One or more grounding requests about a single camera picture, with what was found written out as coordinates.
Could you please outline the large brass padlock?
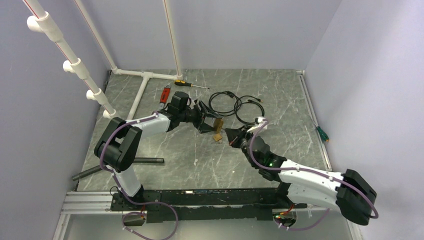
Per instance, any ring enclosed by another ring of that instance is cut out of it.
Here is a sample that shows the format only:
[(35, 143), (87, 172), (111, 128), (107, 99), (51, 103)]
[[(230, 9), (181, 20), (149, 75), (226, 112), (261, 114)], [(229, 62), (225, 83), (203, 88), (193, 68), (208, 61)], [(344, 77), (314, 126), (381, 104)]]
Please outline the large brass padlock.
[(222, 130), (223, 124), (224, 124), (224, 121), (222, 118), (216, 118), (213, 122), (213, 131), (216, 134), (219, 134)]

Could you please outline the small brass padlock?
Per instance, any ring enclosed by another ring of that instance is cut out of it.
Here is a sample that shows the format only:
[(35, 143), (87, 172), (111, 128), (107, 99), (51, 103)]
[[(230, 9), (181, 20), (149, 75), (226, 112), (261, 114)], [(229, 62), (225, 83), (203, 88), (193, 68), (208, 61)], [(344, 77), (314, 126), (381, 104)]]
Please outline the small brass padlock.
[(223, 139), (222, 135), (220, 133), (216, 133), (213, 135), (212, 137), (214, 139), (215, 142), (220, 143)]

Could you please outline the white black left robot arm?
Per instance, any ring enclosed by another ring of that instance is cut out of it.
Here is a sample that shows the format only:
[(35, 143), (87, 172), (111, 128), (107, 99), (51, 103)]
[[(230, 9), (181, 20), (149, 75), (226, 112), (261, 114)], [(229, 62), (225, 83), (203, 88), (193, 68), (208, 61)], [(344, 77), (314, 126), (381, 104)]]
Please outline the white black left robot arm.
[(199, 133), (213, 132), (207, 118), (221, 116), (201, 100), (190, 106), (186, 101), (170, 102), (151, 115), (133, 120), (115, 117), (110, 120), (94, 149), (102, 170), (111, 174), (118, 190), (125, 195), (124, 204), (131, 210), (144, 203), (144, 187), (138, 180), (133, 163), (141, 140), (174, 130), (180, 123), (191, 123)]

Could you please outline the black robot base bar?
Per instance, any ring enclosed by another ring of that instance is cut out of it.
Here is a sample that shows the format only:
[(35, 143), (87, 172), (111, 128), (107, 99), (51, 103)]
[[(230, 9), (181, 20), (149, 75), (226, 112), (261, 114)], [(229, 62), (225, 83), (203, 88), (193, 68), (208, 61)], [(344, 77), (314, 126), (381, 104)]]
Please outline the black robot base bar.
[(143, 212), (147, 223), (256, 219), (270, 221), (278, 211), (304, 209), (305, 203), (293, 203), (284, 196), (283, 187), (239, 189), (145, 190), (138, 203), (128, 201), (120, 192), (112, 195), (112, 212)]

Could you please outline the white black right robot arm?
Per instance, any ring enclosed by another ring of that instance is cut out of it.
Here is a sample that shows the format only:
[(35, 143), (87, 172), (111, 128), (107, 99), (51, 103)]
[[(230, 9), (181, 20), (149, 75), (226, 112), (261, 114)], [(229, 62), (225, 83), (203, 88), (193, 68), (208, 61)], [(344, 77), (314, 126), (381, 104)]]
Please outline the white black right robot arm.
[(264, 179), (279, 183), (275, 200), (280, 207), (309, 204), (328, 208), (362, 226), (378, 217), (373, 210), (377, 192), (357, 171), (331, 172), (307, 167), (271, 152), (260, 136), (244, 127), (224, 131), (229, 146), (240, 149)]

